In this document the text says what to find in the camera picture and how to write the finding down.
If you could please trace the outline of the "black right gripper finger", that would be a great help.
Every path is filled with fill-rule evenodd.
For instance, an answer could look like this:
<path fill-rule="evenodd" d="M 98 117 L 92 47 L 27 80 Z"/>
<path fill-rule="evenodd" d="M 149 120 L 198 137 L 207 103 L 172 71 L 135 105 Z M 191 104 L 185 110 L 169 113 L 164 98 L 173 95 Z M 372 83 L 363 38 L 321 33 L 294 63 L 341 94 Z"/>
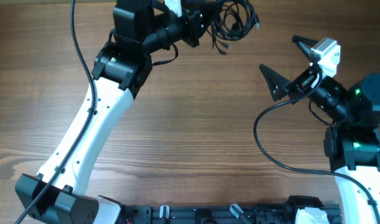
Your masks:
<path fill-rule="evenodd" d="M 316 56 L 313 56 L 311 51 L 311 48 L 317 44 L 317 40 L 308 39 L 299 35 L 294 35 L 292 37 L 292 42 L 308 58 L 309 62 L 317 62 Z"/>
<path fill-rule="evenodd" d="M 288 94 L 286 88 L 291 84 L 290 80 L 262 63 L 259 65 L 259 69 L 266 80 L 274 101 L 281 100 Z"/>

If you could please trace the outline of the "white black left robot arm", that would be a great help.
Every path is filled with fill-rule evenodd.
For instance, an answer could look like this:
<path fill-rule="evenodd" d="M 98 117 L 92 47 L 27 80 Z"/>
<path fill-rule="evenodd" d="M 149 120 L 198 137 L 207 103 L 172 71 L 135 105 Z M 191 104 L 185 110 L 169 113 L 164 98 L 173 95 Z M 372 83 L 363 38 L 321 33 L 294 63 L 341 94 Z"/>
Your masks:
<path fill-rule="evenodd" d="M 44 223 L 134 221 L 137 208 L 86 195 L 96 160 L 155 66 L 152 53 L 180 40 L 196 47 L 220 9 L 217 1 L 116 3 L 114 28 L 86 71 L 89 88 L 75 119 L 36 175 L 22 174 L 16 183 L 23 217 Z"/>

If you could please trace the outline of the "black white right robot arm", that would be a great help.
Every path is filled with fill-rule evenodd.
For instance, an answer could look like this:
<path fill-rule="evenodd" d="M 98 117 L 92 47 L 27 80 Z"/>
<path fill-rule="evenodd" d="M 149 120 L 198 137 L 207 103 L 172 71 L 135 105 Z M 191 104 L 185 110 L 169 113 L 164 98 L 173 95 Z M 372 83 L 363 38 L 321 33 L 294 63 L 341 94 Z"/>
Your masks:
<path fill-rule="evenodd" d="M 334 79 L 341 47 L 334 39 L 298 35 L 292 42 L 309 66 L 290 81 L 264 64 L 263 74 L 275 105 L 259 114 L 309 98 L 332 120 L 323 140 L 330 169 L 301 173 L 332 175 L 339 188 L 347 223 L 380 223 L 380 73 L 371 73 L 349 89 Z"/>

